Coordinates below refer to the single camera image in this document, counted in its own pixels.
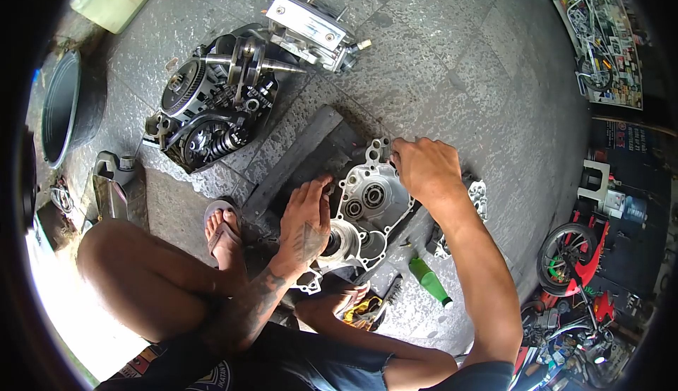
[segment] motorcycle parts pile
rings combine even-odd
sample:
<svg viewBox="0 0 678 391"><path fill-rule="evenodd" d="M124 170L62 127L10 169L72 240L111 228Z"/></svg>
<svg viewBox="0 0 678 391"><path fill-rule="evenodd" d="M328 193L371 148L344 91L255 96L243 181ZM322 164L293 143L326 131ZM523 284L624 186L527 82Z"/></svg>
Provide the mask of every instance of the motorcycle parts pile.
<svg viewBox="0 0 678 391"><path fill-rule="evenodd" d="M198 46L167 82L160 111L146 121L144 143L191 174L253 140L275 101L274 73L305 72L266 58L266 49L249 32Z"/></svg>
<svg viewBox="0 0 678 391"><path fill-rule="evenodd" d="M473 180L470 174L462 176L464 185L467 186L469 198L475 207L478 216L483 223L487 222L487 187L483 180ZM450 258L450 249L445 240L445 234L438 224L433 225L433 234L430 241L427 243L427 251L434 255L434 257L447 260Z"/></svg>
<svg viewBox="0 0 678 391"><path fill-rule="evenodd" d="M327 247L292 288L315 294L326 273L345 266L372 270L386 257L389 234L414 205L398 171L387 161L390 144L388 138L373 140L365 152L366 163L339 181L342 194L330 220Z"/></svg>
<svg viewBox="0 0 678 391"><path fill-rule="evenodd" d="M356 42L339 20L346 8L335 16L315 0L273 0L266 17L270 42L311 65L330 72L346 72L357 59L356 53L372 42Z"/></svg>
<svg viewBox="0 0 678 391"><path fill-rule="evenodd" d="M306 72L267 57L272 50L331 72L353 67L355 53L371 41L353 42L338 23L341 15L314 1L275 0L267 13L268 37L261 25L250 24L199 45L167 82L160 110L146 120L144 144L160 149L187 174L199 172L257 136L279 90L276 73Z"/></svg>

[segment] tattoo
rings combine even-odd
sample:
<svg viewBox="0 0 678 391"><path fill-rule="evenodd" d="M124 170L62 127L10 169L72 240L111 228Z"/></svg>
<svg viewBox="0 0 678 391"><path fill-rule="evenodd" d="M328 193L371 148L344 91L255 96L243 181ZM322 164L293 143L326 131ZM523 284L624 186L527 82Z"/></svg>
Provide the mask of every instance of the tattoo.
<svg viewBox="0 0 678 391"><path fill-rule="evenodd" d="M247 348L259 336L289 286L267 267L241 293L223 303L204 328L203 341L218 356L228 357Z"/></svg>
<svg viewBox="0 0 678 391"><path fill-rule="evenodd" d="M325 237L320 234L309 222L299 227L292 243L294 254L300 263L308 263L322 250Z"/></svg>

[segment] tattooed arm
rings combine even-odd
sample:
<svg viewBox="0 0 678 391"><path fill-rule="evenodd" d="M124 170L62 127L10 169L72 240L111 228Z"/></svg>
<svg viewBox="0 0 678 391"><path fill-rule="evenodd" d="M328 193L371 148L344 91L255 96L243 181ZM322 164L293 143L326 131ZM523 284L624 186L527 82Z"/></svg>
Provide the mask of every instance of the tattooed arm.
<svg viewBox="0 0 678 391"><path fill-rule="evenodd" d="M250 285L222 305L202 333L213 353L228 357L247 350L285 292L323 252L329 238L329 199L322 176L292 193L280 221L280 249Z"/></svg>

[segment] green plastic bottle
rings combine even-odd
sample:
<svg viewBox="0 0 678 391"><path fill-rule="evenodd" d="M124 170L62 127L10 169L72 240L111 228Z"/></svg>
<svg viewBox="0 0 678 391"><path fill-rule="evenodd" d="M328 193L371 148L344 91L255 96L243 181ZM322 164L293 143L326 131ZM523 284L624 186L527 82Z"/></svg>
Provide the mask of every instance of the green plastic bottle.
<svg viewBox="0 0 678 391"><path fill-rule="evenodd" d="M410 271L419 281L419 285L424 287L436 300L443 304L444 308L452 307L452 298L447 296L443 285L440 284L435 273L424 263L424 260L414 258L410 260Z"/></svg>

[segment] hand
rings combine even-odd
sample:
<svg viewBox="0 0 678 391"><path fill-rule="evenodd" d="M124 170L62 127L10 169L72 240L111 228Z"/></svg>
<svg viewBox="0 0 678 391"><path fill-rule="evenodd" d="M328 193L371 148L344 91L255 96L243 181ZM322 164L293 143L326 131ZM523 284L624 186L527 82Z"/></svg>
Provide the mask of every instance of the hand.
<svg viewBox="0 0 678 391"><path fill-rule="evenodd" d="M329 197L323 194L323 188L331 181L331 175L323 175L294 190L280 220L280 250L277 256L283 263L301 272L327 246Z"/></svg>
<svg viewBox="0 0 678 391"><path fill-rule="evenodd" d="M428 138L417 142L396 138L391 149L400 183L429 211L438 205L449 205L459 196L469 199L454 147Z"/></svg>

